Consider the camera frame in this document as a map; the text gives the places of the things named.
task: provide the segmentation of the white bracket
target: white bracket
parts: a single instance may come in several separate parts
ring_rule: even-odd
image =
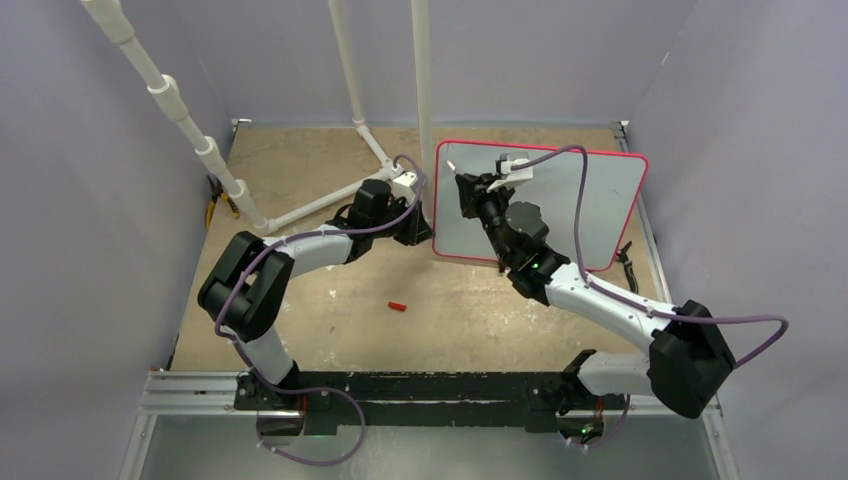
[[[408,205],[415,201],[415,185],[418,183],[418,175],[415,172],[403,172],[392,179],[392,195],[395,198],[403,197]]]
[[[515,188],[523,183],[533,180],[533,167],[514,170],[519,165],[529,163],[527,152],[513,152],[501,155],[498,161],[498,170],[503,178],[495,180],[486,189],[487,192],[495,191],[499,188]]]

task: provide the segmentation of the plywood base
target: plywood base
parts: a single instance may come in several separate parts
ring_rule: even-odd
[[[391,156],[418,152],[412,128],[374,128]],[[616,150],[607,129],[437,128],[445,138],[538,145],[580,143]],[[240,129],[230,156],[236,178],[248,182],[266,215],[282,215],[377,170],[378,162],[353,129]],[[310,230],[332,217],[339,202],[283,230]],[[216,337],[196,295],[224,247],[244,221],[218,205],[198,264],[172,368],[234,371],[243,368],[231,346]],[[642,226],[633,215],[623,242],[641,293],[656,298]],[[626,288],[620,264],[602,278]],[[387,303],[408,305],[406,312]],[[305,370],[533,371],[563,368],[582,349],[629,352],[621,338],[569,312],[518,295],[497,270],[445,262],[431,245],[375,242],[356,262],[321,269],[292,281],[275,324]]]

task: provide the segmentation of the yellow tool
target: yellow tool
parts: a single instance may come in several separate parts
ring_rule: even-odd
[[[227,195],[227,192],[224,191],[221,181],[212,180],[212,177],[209,175],[206,176],[206,180],[209,180],[209,188],[212,189],[212,199],[209,200],[209,206],[206,207],[206,229],[209,230],[209,225],[212,224],[212,214],[215,213],[215,204],[218,203],[218,198],[222,198],[225,202],[227,202],[227,205],[230,206],[230,210],[233,211],[233,217],[239,218],[241,214],[238,211],[238,207],[233,199]]]

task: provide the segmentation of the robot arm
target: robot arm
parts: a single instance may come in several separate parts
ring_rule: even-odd
[[[709,311],[691,300],[677,307],[631,293],[582,273],[575,262],[548,246],[549,229],[539,207],[509,202],[514,188],[532,179],[532,169],[514,169],[527,162],[526,154],[504,154],[495,163],[497,173],[482,175],[448,165],[456,174],[463,217],[480,220],[499,269],[509,270],[507,278],[522,296],[578,313],[641,350],[635,355],[582,352],[564,372],[572,383],[570,396],[651,395],[674,412],[697,418],[735,367],[735,359],[717,326],[665,320],[651,313],[709,317]],[[636,302],[646,311],[612,297]]]
[[[255,279],[245,283],[226,313],[222,329],[234,335],[258,371],[280,386],[294,385],[298,368],[273,328],[290,279],[331,265],[352,262],[371,249],[376,238],[392,237],[404,245],[417,245],[432,236],[420,205],[393,227],[359,233],[401,217],[414,201],[417,177],[405,172],[389,184],[365,180],[354,201],[342,207],[319,229],[292,236],[268,255],[254,270]],[[231,241],[198,293],[198,303],[217,318],[248,264],[281,237],[259,238],[249,232]]]

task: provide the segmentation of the purple cable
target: purple cable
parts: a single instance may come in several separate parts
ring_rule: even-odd
[[[288,390],[288,389],[280,388],[280,387],[274,385],[273,383],[271,383],[267,378],[265,378],[262,375],[262,373],[258,369],[255,368],[255,366],[250,361],[250,359],[247,358],[247,355],[244,353],[244,350],[238,344],[238,338],[235,335],[232,335],[230,333],[227,333],[227,332],[224,332],[223,330],[221,330],[221,326],[224,323],[224,318],[226,318],[227,312],[229,312],[230,307],[232,306],[233,301],[235,300],[236,294],[241,291],[242,287],[244,286],[244,283],[247,281],[247,278],[250,277],[250,275],[254,272],[254,270],[256,270],[256,268],[259,266],[259,264],[262,263],[262,261],[272,251],[274,251],[277,247],[279,247],[281,245],[286,245],[289,242],[293,242],[293,241],[297,241],[297,240],[303,240],[304,238],[320,237],[320,236],[324,236],[324,235],[362,235],[362,234],[368,234],[368,233],[376,233],[376,232],[385,230],[387,228],[394,227],[398,223],[402,222],[403,219],[408,217],[412,213],[412,211],[415,210],[415,207],[418,205],[418,202],[421,200],[421,191],[422,191],[423,185],[424,185],[424,173],[421,172],[421,169],[418,167],[418,164],[415,163],[415,160],[413,160],[408,155],[400,154],[400,155],[396,156],[394,158],[393,162],[392,162],[392,165],[397,166],[397,162],[401,158],[403,158],[404,160],[406,160],[410,164],[412,164],[412,168],[415,170],[415,174],[418,175],[419,183],[418,183],[418,188],[415,189],[415,198],[413,199],[412,203],[409,204],[409,206],[406,208],[406,210],[404,210],[404,212],[402,214],[400,214],[399,217],[397,217],[396,219],[394,219],[391,222],[388,222],[384,225],[380,225],[378,227],[372,227],[372,228],[363,228],[363,229],[358,229],[358,230],[327,230],[326,232],[323,232],[323,231],[320,231],[320,230],[313,230],[311,232],[296,233],[296,234],[294,234],[290,237],[281,238],[280,240],[272,243],[271,245],[268,245],[267,247],[265,247],[264,250],[262,250],[256,256],[256,258],[253,259],[252,262],[250,262],[250,264],[247,266],[247,268],[245,268],[244,272],[242,272],[242,274],[239,276],[238,281],[236,282],[235,286],[233,286],[232,293],[230,293],[230,296],[227,297],[227,300],[224,302],[224,306],[221,308],[221,311],[218,313],[218,316],[215,318],[215,335],[217,335],[219,337],[226,338],[226,339],[230,340],[231,342],[233,342],[233,345],[235,345],[236,352],[238,353],[239,357],[241,357],[242,361],[245,363],[245,365],[247,365],[248,369],[252,370],[253,374],[256,376],[256,378],[259,379],[259,381],[262,382],[266,387],[268,387],[269,389],[271,389],[274,392],[277,392],[277,393],[280,393],[280,394],[283,394],[283,395],[302,395],[302,394],[306,394],[306,393],[330,392],[330,393],[339,395],[342,398],[344,398],[345,400],[347,400],[348,402],[350,402],[351,405],[353,405],[353,407],[356,409],[356,413],[359,414],[359,422],[360,422],[360,425],[362,427],[361,430],[360,430],[360,433],[359,433],[359,438],[356,440],[356,443],[353,445],[353,447],[350,449],[350,451],[348,451],[346,454],[342,455],[339,458],[336,458],[336,459],[333,459],[333,460],[309,460],[307,458],[298,457],[296,455],[292,455],[290,453],[279,450],[276,447],[273,447],[267,441],[265,441],[265,439],[262,437],[262,434],[259,430],[259,426],[257,425],[256,435],[259,437],[259,443],[264,448],[266,448],[268,451],[270,451],[271,453],[276,453],[277,455],[288,458],[289,460],[293,460],[295,462],[302,463],[304,465],[314,466],[314,467],[329,467],[329,466],[333,466],[333,465],[338,465],[339,463],[342,463],[345,460],[347,460],[348,458],[352,457],[353,454],[356,453],[357,450],[359,450],[359,447],[362,446],[362,442],[363,442],[363,440],[365,440],[365,429],[366,429],[365,413],[362,411],[362,407],[359,406],[359,403],[357,403],[356,400],[352,396],[350,396],[350,394],[348,394],[347,392],[343,392],[343,391],[341,391],[337,388],[313,387],[313,388],[300,388],[300,389],[295,389],[295,390]]]
[[[750,315],[747,317],[713,317],[713,318],[703,318],[703,317],[689,317],[685,315],[676,315],[673,313],[665,313],[652,311],[645,305],[642,305],[639,302],[635,302],[627,297],[619,295],[613,291],[610,291],[595,282],[589,279],[589,274],[586,272],[585,265],[583,264],[583,255],[580,251],[580,210],[583,207],[583,191],[586,188],[586,175],[589,171],[589,152],[586,151],[585,148],[581,145],[566,145],[556,151],[543,155],[532,162],[525,163],[523,165],[514,167],[516,170],[521,170],[522,168],[532,167],[533,165],[538,165],[539,163],[544,162],[550,158],[553,158],[563,152],[567,152],[570,150],[578,150],[583,156],[583,170],[580,174],[580,188],[577,191],[577,208],[574,213],[574,250],[577,257],[577,269],[580,272],[580,276],[583,278],[583,281],[589,284],[590,287],[595,289],[598,292],[606,295],[613,300],[621,302],[625,305],[628,305],[640,312],[647,313],[649,315],[654,315],[658,318],[664,318],[666,320],[674,320],[678,322],[684,323],[699,323],[705,325],[738,325],[743,323],[762,323],[762,322],[779,322],[780,327],[777,331],[772,334],[769,338],[766,339],[760,346],[752,350],[750,353],[742,357],[736,362],[735,368],[739,368],[742,365],[750,362],[754,358],[756,358],[759,354],[763,353],[767,348],[772,346],[776,341],[782,337],[786,331],[789,329],[789,321],[786,318],[780,315]]]
[[[627,418],[627,412],[629,412],[629,411],[630,411],[630,395],[625,395],[624,396],[624,407],[621,409],[621,416],[618,417],[618,421],[615,422],[615,426],[612,427],[612,431],[607,433],[606,435],[602,436],[601,439],[598,440],[597,442],[592,443],[592,444],[583,444],[583,445],[580,446],[580,448],[588,448],[588,449],[591,450],[591,449],[594,449],[594,448],[598,448],[601,445],[603,445],[603,444],[609,442],[610,440],[612,440],[613,438],[615,438],[618,435],[618,432],[621,431],[621,426],[624,425],[624,420]]]

